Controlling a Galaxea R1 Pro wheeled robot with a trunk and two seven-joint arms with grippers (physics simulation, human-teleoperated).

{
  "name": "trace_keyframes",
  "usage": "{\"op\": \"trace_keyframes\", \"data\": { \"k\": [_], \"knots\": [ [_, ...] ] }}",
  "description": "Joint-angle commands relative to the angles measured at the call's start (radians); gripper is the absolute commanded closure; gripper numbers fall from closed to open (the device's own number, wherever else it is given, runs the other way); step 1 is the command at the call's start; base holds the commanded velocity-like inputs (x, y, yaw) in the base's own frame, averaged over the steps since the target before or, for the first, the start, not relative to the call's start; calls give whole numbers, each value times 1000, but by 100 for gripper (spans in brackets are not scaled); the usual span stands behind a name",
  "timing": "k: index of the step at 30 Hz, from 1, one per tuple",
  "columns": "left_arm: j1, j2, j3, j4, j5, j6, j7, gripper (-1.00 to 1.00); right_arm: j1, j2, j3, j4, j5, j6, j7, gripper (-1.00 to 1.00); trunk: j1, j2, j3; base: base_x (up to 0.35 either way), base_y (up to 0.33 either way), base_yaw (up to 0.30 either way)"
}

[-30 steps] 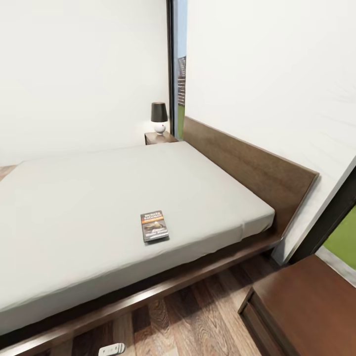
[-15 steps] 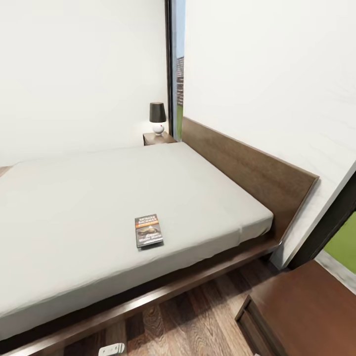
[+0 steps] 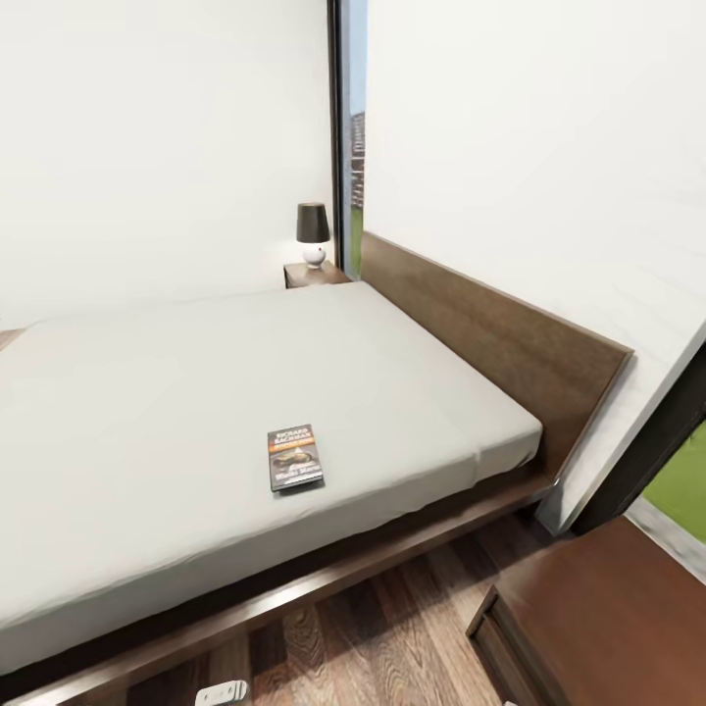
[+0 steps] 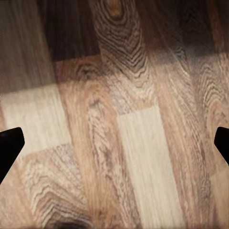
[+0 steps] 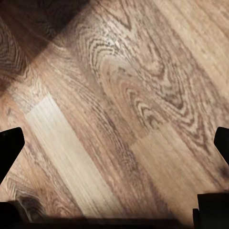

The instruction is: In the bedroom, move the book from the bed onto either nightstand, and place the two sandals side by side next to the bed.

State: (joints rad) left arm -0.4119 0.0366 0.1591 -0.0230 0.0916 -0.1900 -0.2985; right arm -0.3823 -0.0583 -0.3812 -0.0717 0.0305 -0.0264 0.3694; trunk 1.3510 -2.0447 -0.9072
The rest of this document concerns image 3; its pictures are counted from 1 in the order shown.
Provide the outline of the hardback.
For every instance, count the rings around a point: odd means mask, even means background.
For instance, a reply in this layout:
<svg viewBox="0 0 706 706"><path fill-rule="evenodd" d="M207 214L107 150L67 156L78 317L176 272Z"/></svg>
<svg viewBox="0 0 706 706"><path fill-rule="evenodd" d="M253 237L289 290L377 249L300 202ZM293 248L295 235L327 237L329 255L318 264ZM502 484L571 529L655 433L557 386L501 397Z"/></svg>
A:
<svg viewBox="0 0 706 706"><path fill-rule="evenodd" d="M268 432L272 492L323 479L312 426Z"/></svg>

